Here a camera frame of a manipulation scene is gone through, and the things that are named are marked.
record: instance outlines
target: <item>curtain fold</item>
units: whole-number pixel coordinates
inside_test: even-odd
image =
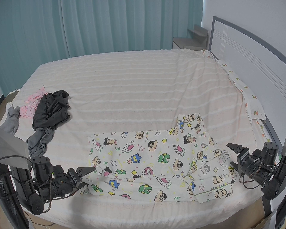
[[[6,96],[47,62],[171,49],[201,24],[203,0],[0,0],[0,86]]]

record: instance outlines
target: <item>bed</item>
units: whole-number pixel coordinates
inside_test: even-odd
[[[218,45],[221,43],[213,39],[211,47]],[[251,151],[261,149],[273,132],[267,132],[266,126],[262,129],[259,119],[252,120],[243,94],[220,64],[207,53],[187,49],[74,57],[41,65],[12,104],[23,105],[24,99],[43,85],[50,92],[64,89],[69,93],[71,118],[55,131],[45,154],[65,171],[87,166],[88,135],[170,129],[178,114],[193,112],[202,115],[205,128],[219,146],[226,148],[232,142]],[[192,88],[194,80],[200,80],[196,88]],[[245,83],[252,88],[251,82]],[[33,133],[32,120],[20,118],[15,136],[26,140]],[[39,217],[69,228],[199,228],[224,221],[263,195],[259,189],[235,185],[234,195],[202,204],[155,204],[77,193],[53,201],[51,210]]]

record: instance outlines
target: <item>clothes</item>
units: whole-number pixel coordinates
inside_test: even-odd
[[[9,134],[14,135],[19,127],[20,107],[10,107],[5,122],[0,128]]]
[[[53,139],[54,128],[37,128],[27,139],[30,157],[42,156],[47,151],[47,144]]]
[[[48,94],[48,92],[45,90],[45,87],[43,86],[34,94],[26,98],[25,105],[21,106],[20,108],[20,115],[30,119],[33,118],[41,98],[46,94]]]
[[[178,115],[164,131],[89,136],[86,178],[94,195],[148,202],[206,202],[232,194],[237,173],[230,153],[204,130],[200,114]]]
[[[67,96],[69,93],[64,90],[48,93],[44,95],[33,118],[33,129],[38,127],[54,127],[58,124],[67,121],[70,116],[67,114],[69,108]]]

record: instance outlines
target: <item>yellow star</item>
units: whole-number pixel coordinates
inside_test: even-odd
[[[136,175],[136,174],[137,174],[137,171],[133,170],[131,173],[132,173],[133,175]]]

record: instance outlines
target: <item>headboard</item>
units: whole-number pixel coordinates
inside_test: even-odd
[[[273,140],[286,137],[286,57],[253,33],[218,17],[213,17],[209,50],[230,64],[235,73],[256,94]]]

